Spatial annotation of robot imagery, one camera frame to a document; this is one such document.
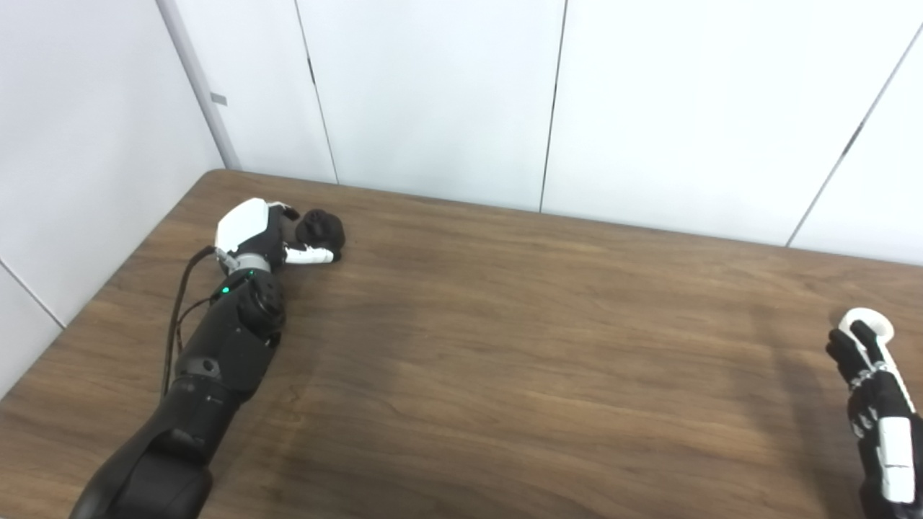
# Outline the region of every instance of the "black cable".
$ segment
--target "black cable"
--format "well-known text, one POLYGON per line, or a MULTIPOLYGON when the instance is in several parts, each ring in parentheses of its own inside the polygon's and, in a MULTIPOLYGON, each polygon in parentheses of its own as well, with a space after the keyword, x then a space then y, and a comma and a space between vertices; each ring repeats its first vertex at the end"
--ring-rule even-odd
POLYGON ((186 294, 186 284, 189 282, 189 274, 203 258, 214 253, 215 247, 209 245, 197 252, 186 264, 183 271, 183 277, 179 282, 179 290, 176 292, 176 301, 174 302, 173 312, 170 314, 170 328, 167 330, 167 351, 163 360, 163 381, 161 382, 161 398, 167 395, 170 388, 170 367, 173 364, 174 337, 176 336, 176 323, 179 320, 179 308, 183 305, 183 296, 186 294))
POLYGON ((189 308, 183 312, 183 315, 179 316, 179 319, 176 321, 176 353, 183 353, 183 335, 181 333, 183 330, 183 319, 189 315, 189 312, 204 305, 205 303, 208 303, 209 301, 211 301, 211 296, 200 299, 199 301, 196 301, 190 305, 189 308))

